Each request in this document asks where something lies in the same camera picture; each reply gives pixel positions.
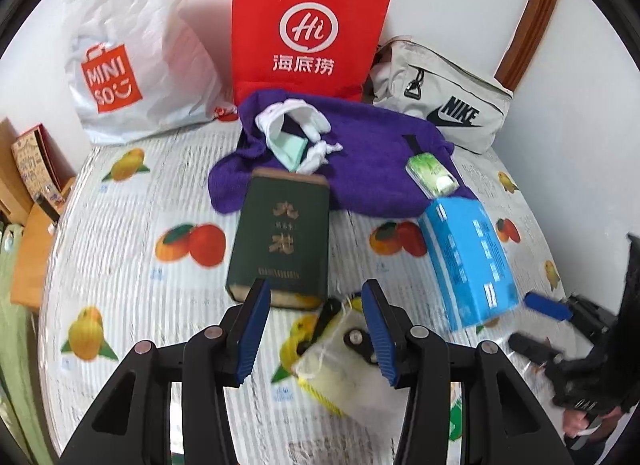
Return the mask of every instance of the nike logo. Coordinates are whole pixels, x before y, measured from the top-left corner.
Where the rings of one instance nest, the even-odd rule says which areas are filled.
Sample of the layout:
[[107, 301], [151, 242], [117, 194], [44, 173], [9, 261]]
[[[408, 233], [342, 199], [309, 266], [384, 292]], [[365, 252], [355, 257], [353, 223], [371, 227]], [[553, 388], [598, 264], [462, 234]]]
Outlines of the nike logo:
[[[440, 115], [441, 112], [445, 116], [450, 116], [452, 120], [442, 118]], [[478, 115], [478, 112], [476, 108], [452, 96], [449, 102], [441, 108], [433, 109], [433, 111], [427, 115], [426, 119], [430, 121], [431, 124], [440, 127], [482, 127], [482, 125], [474, 125], [471, 123]]]

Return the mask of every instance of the cardboard box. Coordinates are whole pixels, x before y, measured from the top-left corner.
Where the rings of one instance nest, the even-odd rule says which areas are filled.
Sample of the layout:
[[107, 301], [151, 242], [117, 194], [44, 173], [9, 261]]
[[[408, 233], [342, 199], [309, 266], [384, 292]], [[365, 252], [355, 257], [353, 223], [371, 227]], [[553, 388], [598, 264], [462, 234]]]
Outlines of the cardboard box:
[[518, 291], [491, 219], [476, 200], [434, 200], [418, 219], [452, 331], [518, 304]]

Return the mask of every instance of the yellow fruit print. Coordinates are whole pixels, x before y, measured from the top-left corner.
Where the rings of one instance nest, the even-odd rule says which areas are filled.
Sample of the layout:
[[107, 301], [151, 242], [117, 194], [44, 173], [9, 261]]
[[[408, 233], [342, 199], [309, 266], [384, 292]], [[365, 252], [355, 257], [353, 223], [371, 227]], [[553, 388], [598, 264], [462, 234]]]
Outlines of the yellow fruit print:
[[309, 314], [300, 317], [291, 325], [289, 338], [280, 347], [280, 366], [273, 373], [271, 384], [282, 381], [293, 374], [293, 364], [300, 358], [298, 344], [313, 338], [316, 321], [318, 321], [318, 315]]
[[102, 327], [102, 315], [100, 314], [100, 310], [98, 310], [95, 306], [88, 306], [84, 308], [80, 315], [78, 315], [78, 320], [91, 319], [95, 320], [100, 327]]
[[98, 355], [118, 360], [104, 340], [102, 314], [95, 306], [88, 306], [80, 311], [78, 318], [69, 326], [68, 339], [60, 352], [73, 353], [86, 362], [94, 360]]
[[69, 327], [69, 345], [81, 360], [91, 361], [98, 356], [104, 340], [102, 326], [94, 320], [77, 320]]
[[498, 172], [498, 180], [500, 180], [500, 183], [504, 187], [504, 190], [510, 192], [511, 194], [513, 194], [516, 190], [520, 190], [518, 189], [518, 187], [516, 187], [516, 184], [511, 181], [511, 178], [509, 178], [509, 176], [507, 176], [502, 171]]
[[484, 324], [480, 324], [476, 326], [476, 335], [481, 334], [485, 328], [495, 328], [500, 322], [500, 317], [496, 317], [494, 319], [488, 320]]
[[139, 147], [127, 151], [111, 167], [111, 171], [102, 181], [124, 181], [131, 178], [137, 172], [149, 172], [149, 168], [144, 165], [145, 152]]
[[556, 270], [552, 261], [545, 261], [545, 273], [546, 278], [551, 285], [551, 291], [554, 291], [560, 283], [560, 276], [558, 275], [558, 270]]
[[351, 307], [356, 310], [359, 311], [360, 313], [362, 313], [364, 315], [364, 311], [362, 310], [362, 297], [356, 297], [355, 299], [351, 300]]

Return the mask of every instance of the human hand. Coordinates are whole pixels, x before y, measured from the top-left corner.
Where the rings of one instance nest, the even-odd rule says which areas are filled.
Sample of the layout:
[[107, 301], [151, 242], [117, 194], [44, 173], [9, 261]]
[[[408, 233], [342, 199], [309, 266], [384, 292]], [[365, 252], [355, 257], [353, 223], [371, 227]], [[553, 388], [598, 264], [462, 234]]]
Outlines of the human hand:
[[[591, 434], [589, 439], [598, 440], [607, 437], [616, 428], [621, 417], [622, 410], [619, 407], [616, 407], [608, 415], [601, 416], [602, 425], [597, 431]], [[580, 431], [584, 431], [588, 426], [587, 413], [583, 411], [567, 409], [562, 414], [562, 430], [569, 438], [575, 438]]]

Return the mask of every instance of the black sleeve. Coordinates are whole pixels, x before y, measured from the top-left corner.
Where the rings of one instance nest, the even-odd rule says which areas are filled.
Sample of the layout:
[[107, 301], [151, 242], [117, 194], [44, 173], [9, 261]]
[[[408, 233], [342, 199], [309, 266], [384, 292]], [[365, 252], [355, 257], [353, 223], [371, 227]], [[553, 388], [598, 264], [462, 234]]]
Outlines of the black sleeve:
[[[569, 439], [565, 436], [564, 444], [567, 445], [568, 442]], [[574, 461], [574, 465], [594, 465], [604, 452], [606, 443], [606, 438], [597, 441], [588, 441], [580, 450], [571, 450], [569, 447], [567, 447], [567, 450], [569, 451], [569, 456], [571, 456], [571, 459]]]

